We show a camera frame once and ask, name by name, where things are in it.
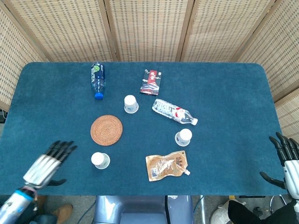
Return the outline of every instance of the white sneaker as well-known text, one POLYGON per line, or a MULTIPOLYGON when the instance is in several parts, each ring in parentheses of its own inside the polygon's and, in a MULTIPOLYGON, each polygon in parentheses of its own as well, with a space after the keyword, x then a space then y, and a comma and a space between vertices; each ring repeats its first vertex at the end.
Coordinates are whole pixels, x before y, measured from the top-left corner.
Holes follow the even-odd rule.
POLYGON ((218 209, 212 214, 210 224, 227 224, 230 219, 228 217, 228 203, 231 200, 228 200, 225 202, 224 205, 219 205, 218 209))

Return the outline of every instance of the white paper cup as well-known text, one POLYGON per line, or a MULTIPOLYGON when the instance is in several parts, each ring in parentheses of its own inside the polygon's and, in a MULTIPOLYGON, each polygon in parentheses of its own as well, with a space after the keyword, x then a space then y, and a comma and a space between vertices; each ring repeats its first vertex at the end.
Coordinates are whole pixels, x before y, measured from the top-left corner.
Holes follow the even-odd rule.
POLYGON ((179 146, 185 147, 190 143, 191 138, 192 132, 189 129, 185 128, 178 132, 174 139, 179 146))
POLYGON ((127 113, 135 113, 138 111, 139 105, 136 98, 133 95, 127 95, 125 97, 125 111, 127 113))
POLYGON ((92 155, 92 163, 98 169, 105 169, 110 164, 110 157, 106 153, 94 153, 92 155))

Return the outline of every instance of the blue bottle cap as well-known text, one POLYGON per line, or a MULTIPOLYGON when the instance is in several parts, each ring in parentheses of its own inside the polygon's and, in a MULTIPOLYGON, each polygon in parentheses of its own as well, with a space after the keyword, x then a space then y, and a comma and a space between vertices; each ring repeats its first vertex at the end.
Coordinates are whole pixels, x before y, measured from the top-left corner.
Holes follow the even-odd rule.
POLYGON ((101 93, 101 92, 97 92, 97 93, 94 95, 94 97, 95 97, 96 99, 103 99, 103 93, 101 93))

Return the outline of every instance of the package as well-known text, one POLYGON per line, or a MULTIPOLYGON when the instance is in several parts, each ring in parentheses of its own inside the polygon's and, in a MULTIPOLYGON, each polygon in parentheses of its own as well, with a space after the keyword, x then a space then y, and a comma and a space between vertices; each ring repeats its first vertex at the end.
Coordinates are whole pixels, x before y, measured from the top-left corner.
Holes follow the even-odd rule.
POLYGON ((149 181, 158 181, 166 176, 189 175, 185 151, 170 153, 169 155, 149 155, 145 157, 149 181))
POLYGON ((155 70, 144 70, 140 93, 157 96, 160 89, 162 73, 155 70))

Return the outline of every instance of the bottle label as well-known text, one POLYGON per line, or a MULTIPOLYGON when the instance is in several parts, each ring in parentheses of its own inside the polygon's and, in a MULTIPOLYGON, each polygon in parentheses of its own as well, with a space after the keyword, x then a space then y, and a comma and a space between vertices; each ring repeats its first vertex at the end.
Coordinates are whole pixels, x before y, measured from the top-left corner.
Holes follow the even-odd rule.
POLYGON ((175 110, 172 110, 172 117, 174 120, 180 121, 185 118, 185 110, 180 107, 176 107, 175 110))

